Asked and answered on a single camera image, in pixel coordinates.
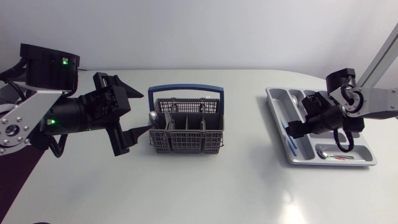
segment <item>cable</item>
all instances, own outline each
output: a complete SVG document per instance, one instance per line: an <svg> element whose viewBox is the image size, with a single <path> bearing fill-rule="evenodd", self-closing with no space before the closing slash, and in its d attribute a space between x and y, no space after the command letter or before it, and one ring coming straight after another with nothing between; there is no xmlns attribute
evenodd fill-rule
<svg viewBox="0 0 398 224"><path fill-rule="evenodd" d="M26 65L26 63L26 58L21 58L19 62L12 68L0 73L0 80L3 80L7 77L18 77L19 75L22 75L25 72L24 66Z"/></svg>
<svg viewBox="0 0 398 224"><path fill-rule="evenodd" d="M62 95L62 96L63 96L63 97L69 97L69 96L72 96L73 94L75 94L75 93L76 93L76 90L77 90L77 85L78 85L78 72L76 71L76 74L75 74L75 84L74 84L73 90L72 90L71 92L65 94L65 95Z"/></svg>
<svg viewBox="0 0 398 224"><path fill-rule="evenodd" d="M346 134L346 137L347 137L348 142L349 142L349 146L348 146L347 149L345 149L345 148L343 148L343 146L341 146L340 140L338 139L338 131L337 131L337 129L334 129L334 130L333 130L333 135L334 135L334 137L335 137L335 141L336 141L337 147L338 147L342 152L350 152L350 151L352 151L352 150L354 149L354 138L353 138L353 134L352 134L351 132L349 132L349 131L345 131L344 133Z"/></svg>
<svg viewBox="0 0 398 224"><path fill-rule="evenodd" d="M55 140L53 136L49 136L49 147L55 157L59 158L63 154L63 149L65 148L65 143L67 141L68 134L62 134L59 142Z"/></svg>
<svg viewBox="0 0 398 224"><path fill-rule="evenodd" d="M3 80L3 82L6 83L6 84L9 84L10 86L12 86L15 89L15 91L17 91L17 93L18 93L18 95L19 95L19 97L21 98L22 101L26 100L26 96L22 92L21 88L19 88L19 86L16 85L13 81L5 78Z"/></svg>

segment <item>spoon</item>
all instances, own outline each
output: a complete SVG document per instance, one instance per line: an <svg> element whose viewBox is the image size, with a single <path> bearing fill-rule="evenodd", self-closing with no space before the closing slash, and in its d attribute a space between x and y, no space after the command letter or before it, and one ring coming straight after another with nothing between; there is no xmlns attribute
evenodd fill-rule
<svg viewBox="0 0 398 224"><path fill-rule="evenodd" d="M157 124L159 122L159 117L155 111L149 112L149 121L152 123L155 129L159 129L159 125Z"/></svg>
<svg viewBox="0 0 398 224"><path fill-rule="evenodd" d="M344 155L335 155L335 154L327 154L326 152L322 151L321 149L317 150L318 155L322 158L322 159L326 159L328 157L332 157L332 158L343 158L343 159L354 159L353 156L344 156Z"/></svg>
<svg viewBox="0 0 398 224"><path fill-rule="evenodd" d="M298 106L298 105L299 105L299 100L297 99L297 97L296 97L295 95L291 95L291 96L292 96L293 103L294 103L296 106Z"/></svg>

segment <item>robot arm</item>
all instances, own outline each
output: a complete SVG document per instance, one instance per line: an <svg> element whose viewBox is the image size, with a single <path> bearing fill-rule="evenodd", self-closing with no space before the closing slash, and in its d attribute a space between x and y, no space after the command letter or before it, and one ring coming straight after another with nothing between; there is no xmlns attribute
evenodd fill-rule
<svg viewBox="0 0 398 224"><path fill-rule="evenodd" d="M344 98L342 91L349 96L348 99ZM398 88L389 90L361 87L344 90L339 88L330 93L330 96L344 106L349 117L387 119L398 116L397 91Z"/></svg>
<svg viewBox="0 0 398 224"><path fill-rule="evenodd" d="M7 83L0 89L0 156L31 144L51 148L60 157L70 133L105 129L115 156L129 152L138 137L152 126L122 131L119 118L131 110L129 98L144 95L117 75L96 73L96 90L70 98L77 89L79 56L21 45L22 60L0 74ZM13 82L25 73L25 83ZM54 135L60 135L56 142Z"/></svg>

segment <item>silver cutlery tray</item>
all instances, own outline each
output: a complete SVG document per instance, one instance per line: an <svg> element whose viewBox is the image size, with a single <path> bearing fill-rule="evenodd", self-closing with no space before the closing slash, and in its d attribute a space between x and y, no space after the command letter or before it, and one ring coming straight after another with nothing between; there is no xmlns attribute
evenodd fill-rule
<svg viewBox="0 0 398 224"><path fill-rule="evenodd" d="M296 156L289 146L289 137L286 130L283 128L282 123L286 126L288 122L301 120L305 121L305 109L301 101L308 95L314 94L319 91L323 96L327 96L326 91L322 90L303 90L303 89L290 89L290 88L266 88L267 103L271 109L276 126L282 143L285 148L287 159L291 164L305 164L305 165L328 165L328 166L374 166L377 160L370 150L367 142L361 133L353 133L355 147L351 152L341 152L333 137L333 131L323 134L306 134L302 138L295 139L297 149L295 149ZM296 106L292 95L298 99ZM339 140L343 147L347 147L348 141L344 132L339 129ZM328 161L322 159L317 150L321 149L328 154L339 154L346 156L353 156L353 161L350 159L344 161Z"/></svg>

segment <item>white table surface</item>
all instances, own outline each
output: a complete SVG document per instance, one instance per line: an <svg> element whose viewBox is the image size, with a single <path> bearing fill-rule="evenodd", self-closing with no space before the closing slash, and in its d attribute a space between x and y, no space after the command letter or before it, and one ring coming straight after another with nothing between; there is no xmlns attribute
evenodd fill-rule
<svg viewBox="0 0 398 224"><path fill-rule="evenodd" d="M365 121L363 134L378 161L374 167L287 162L265 89L325 89L324 80L275 70L106 73L118 74L145 95L130 100L132 110L121 119L123 130L147 124L150 86L222 86L225 146L217 155L156 154L145 133L130 153L114 157L105 130L70 134L61 158L51 151L44 154L4 223L398 222L395 118ZM94 74L80 73L76 95L95 89ZM154 98L163 96L156 93Z"/></svg>

